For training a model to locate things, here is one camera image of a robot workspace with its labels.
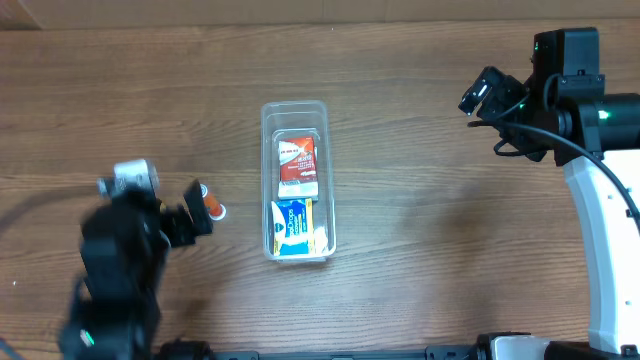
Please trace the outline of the white medicine box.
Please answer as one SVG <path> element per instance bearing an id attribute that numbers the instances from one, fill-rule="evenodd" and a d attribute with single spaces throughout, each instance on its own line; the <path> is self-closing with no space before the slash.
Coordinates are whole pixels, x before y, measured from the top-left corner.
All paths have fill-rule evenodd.
<path id="1" fill-rule="evenodd" d="M 278 183 L 278 198 L 280 200 L 307 199 L 317 201 L 319 198 L 319 183 L 317 181 L 293 183 Z"/>

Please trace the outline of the blue yellow VapoDrops box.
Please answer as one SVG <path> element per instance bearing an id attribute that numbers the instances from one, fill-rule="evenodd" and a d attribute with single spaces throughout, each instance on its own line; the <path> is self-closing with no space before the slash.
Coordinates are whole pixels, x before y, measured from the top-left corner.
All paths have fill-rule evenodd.
<path id="1" fill-rule="evenodd" d="M 272 201 L 275 256 L 306 256 L 315 251 L 311 198 Z"/>

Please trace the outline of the red medicine box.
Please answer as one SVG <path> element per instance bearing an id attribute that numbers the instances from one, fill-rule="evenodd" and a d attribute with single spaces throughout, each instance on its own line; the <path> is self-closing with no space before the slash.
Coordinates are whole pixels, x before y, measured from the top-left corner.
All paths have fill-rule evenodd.
<path id="1" fill-rule="evenodd" d="M 287 138 L 278 142 L 280 181 L 287 185 L 317 181 L 314 138 Z"/>

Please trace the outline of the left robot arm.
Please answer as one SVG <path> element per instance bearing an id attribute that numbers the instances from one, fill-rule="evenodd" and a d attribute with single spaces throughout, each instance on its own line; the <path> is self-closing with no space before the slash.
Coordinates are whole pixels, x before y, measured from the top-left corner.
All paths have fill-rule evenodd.
<path id="1" fill-rule="evenodd" d="M 85 274 L 76 282 L 59 348 L 66 359 L 150 359 L 169 252 L 211 234 L 213 224 L 199 181 L 175 207 L 151 189 L 102 184 L 108 201 L 81 225 Z"/>

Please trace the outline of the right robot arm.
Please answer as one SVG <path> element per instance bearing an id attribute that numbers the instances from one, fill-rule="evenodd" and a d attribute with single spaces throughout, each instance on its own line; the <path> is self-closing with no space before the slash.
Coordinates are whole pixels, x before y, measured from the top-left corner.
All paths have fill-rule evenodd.
<path id="1" fill-rule="evenodd" d="M 636 359 L 639 356 L 639 96 L 608 94 L 593 27 L 535 35 L 529 78 L 487 66 L 459 108 L 492 127 L 496 155 L 551 153 L 579 217 L 589 280 L 585 342 L 486 334 L 472 359 Z"/>

